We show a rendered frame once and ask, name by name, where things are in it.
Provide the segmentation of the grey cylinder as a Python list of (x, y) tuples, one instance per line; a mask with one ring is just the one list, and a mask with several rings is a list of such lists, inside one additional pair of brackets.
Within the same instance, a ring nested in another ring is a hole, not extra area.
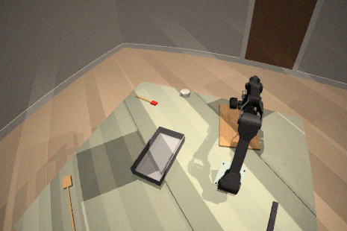
[(188, 89), (181, 90), (181, 97), (188, 98), (190, 96), (190, 91)]

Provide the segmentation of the light brown wooden board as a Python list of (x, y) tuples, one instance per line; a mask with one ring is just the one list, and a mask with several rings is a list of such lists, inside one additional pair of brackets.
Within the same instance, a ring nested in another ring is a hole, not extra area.
[[(219, 104), (219, 146), (237, 148), (239, 132), (237, 123), (240, 115), (238, 107), (230, 109), (228, 104)], [(257, 135), (250, 141), (248, 150), (260, 151), (260, 140)]]

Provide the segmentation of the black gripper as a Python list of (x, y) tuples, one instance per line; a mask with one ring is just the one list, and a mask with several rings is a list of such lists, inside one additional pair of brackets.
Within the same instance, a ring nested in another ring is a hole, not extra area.
[[(245, 97), (243, 98), (242, 101), (238, 101), (238, 98), (230, 98), (230, 103), (229, 103), (229, 108), (230, 109), (236, 109), (238, 105), (238, 110), (241, 110), (241, 107), (245, 104), (246, 100)], [(261, 101), (261, 106), (263, 108), (263, 102)]]

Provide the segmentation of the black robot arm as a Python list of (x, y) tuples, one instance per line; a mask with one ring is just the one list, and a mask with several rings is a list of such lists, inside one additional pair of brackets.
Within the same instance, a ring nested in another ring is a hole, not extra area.
[[(263, 108), (260, 104), (262, 101), (260, 94), (263, 91), (263, 84), (260, 83), (260, 79), (257, 76), (252, 76), (249, 78), (249, 83), (246, 83), (245, 88), (247, 89), (247, 94), (245, 96), (246, 102), (241, 107), (237, 121), (239, 124), (239, 140), (237, 148), (234, 153), (231, 167), (227, 169), (224, 176), (219, 179), (219, 185), (217, 186), (218, 190), (232, 194), (237, 194), (240, 190), (240, 171), (246, 157), (249, 143), (257, 135), (257, 132), (263, 123)], [(257, 115), (257, 111), (254, 110), (254, 107), (257, 107), (260, 116)], [(242, 110), (243, 114), (241, 114)]]

